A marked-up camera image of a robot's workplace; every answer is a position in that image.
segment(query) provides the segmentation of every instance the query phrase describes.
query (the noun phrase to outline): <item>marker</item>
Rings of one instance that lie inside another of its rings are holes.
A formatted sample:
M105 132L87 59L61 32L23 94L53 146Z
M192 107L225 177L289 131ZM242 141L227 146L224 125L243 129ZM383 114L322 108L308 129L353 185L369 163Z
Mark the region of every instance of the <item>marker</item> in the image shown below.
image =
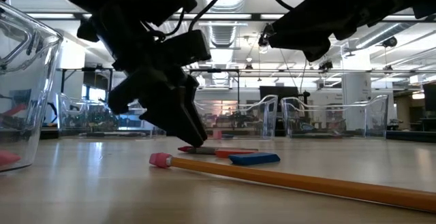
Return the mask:
M201 154L201 155L215 155L216 150L253 150L259 151L259 149L255 148L226 148L226 147L212 147L212 146L202 146L199 148L195 148L192 146L182 146L177 148L179 151L191 154Z

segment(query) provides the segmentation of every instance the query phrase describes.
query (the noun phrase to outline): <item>plastic bin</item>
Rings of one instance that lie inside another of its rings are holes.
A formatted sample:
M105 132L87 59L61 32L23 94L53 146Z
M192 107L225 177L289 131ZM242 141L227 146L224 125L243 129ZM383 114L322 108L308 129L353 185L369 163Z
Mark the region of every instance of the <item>plastic bin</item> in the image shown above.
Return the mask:
M61 136L156 138L166 134L139 119L146 110L138 103L129 104L128 113L114 115L107 104L100 101L72 99L65 94L58 94L57 101Z
M33 163L62 40L0 2L0 172Z
M252 105L195 101L209 139L274 138L277 104L276 95Z
M290 138L385 138L388 96L349 105L308 106L290 97L281 100Z

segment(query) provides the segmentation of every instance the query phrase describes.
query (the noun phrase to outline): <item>table surface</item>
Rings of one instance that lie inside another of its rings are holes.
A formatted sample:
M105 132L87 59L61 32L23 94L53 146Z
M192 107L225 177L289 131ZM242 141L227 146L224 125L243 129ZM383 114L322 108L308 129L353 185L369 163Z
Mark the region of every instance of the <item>table surface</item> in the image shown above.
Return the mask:
M35 163L0 175L2 223L436 223L436 214L342 199L148 163L179 153L158 140L41 141ZM257 168L436 192L436 144L384 140L209 140L256 147L280 163Z

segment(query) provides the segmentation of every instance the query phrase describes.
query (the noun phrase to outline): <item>blue eraser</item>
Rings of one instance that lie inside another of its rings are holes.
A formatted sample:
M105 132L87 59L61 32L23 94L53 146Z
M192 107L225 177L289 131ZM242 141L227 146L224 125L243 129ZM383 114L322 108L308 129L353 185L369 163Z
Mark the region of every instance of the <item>blue eraser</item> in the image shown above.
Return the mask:
M229 159L236 165L256 165L261 163L279 162L280 158L275 153L250 153L244 155L229 155Z

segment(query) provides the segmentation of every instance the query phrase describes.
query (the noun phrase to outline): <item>pencil eraser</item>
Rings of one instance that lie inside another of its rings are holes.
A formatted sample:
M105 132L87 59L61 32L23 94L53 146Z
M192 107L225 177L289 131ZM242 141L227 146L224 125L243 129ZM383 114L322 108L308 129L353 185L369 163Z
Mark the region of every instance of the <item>pencil eraser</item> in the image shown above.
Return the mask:
M240 155L240 154L249 154L249 153L257 153L256 150L244 150L244 149L218 149L215 151L215 155L220 158L228 158L229 155Z
M14 153L6 150L0 150L0 166L18 162L20 159L21 157Z
M261 163L279 162L280 158L275 153L251 153L246 155L229 155L229 159L236 165L256 165Z
M152 153L149 163L157 167L170 167L166 159L171 157L168 153Z

